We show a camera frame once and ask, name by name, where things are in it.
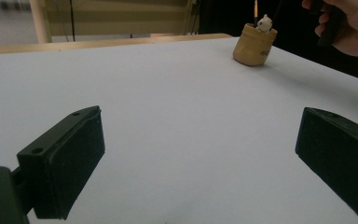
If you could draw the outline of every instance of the finger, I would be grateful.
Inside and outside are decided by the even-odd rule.
[[[325,29],[325,25],[324,24],[320,24],[315,28],[315,34],[318,36],[321,36],[322,32]]]
[[[358,0],[324,0],[325,3],[340,8],[345,14],[351,15],[358,11]]]
[[[306,9],[310,9],[311,0],[303,0],[301,6]]]
[[[328,13],[324,13],[322,14],[322,16],[319,17],[319,23],[323,24],[323,23],[327,23],[330,19],[330,15]]]

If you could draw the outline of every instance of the human hand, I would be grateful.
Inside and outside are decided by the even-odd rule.
[[[312,0],[303,0],[302,6],[310,8]],[[320,35],[325,24],[329,21],[330,6],[340,8],[346,14],[346,20],[337,33],[333,46],[343,53],[358,56],[358,0],[324,0],[328,5],[322,9],[324,14],[319,18],[320,25],[315,28],[315,33]]]

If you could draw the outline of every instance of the black cable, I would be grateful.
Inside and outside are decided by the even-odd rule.
[[[197,0],[197,9],[196,9],[196,16],[194,17],[194,22],[193,22],[193,27],[191,28],[191,34],[193,35],[194,33],[194,28],[196,27],[196,21],[197,21],[197,17],[200,14],[200,6],[201,6],[201,0]]]
[[[61,14],[61,12],[60,12],[60,8],[58,7],[57,0],[54,0],[54,5],[55,5],[55,7],[56,7],[56,9],[57,9],[58,16],[60,17],[60,22],[61,22],[61,26],[62,26],[62,31],[63,31],[63,34],[65,35],[66,42],[69,42],[68,34],[66,33],[66,31],[65,31],[65,26],[63,25],[63,17],[62,17],[62,14]]]
[[[73,6],[73,4],[72,4],[72,0],[69,0],[69,3],[71,4],[72,37],[74,38],[74,42],[76,42],[76,40],[75,40],[74,6]]]
[[[279,2],[279,5],[278,5],[278,8],[276,9],[275,13],[274,13],[274,18],[272,19],[272,26],[274,26],[274,24],[276,23],[276,20],[278,18],[278,15],[281,13],[282,11],[282,5],[283,5],[283,1],[284,0],[281,0]]]

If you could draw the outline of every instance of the paper cup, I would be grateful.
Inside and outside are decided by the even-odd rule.
[[[234,59],[249,66],[264,64],[277,33],[274,29],[271,29],[268,33],[259,32],[251,23],[246,23],[235,46]]]

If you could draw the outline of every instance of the screw hole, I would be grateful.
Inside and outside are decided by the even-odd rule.
[[[39,154],[43,151],[42,147],[37,147],[31,151],[32,154]]]

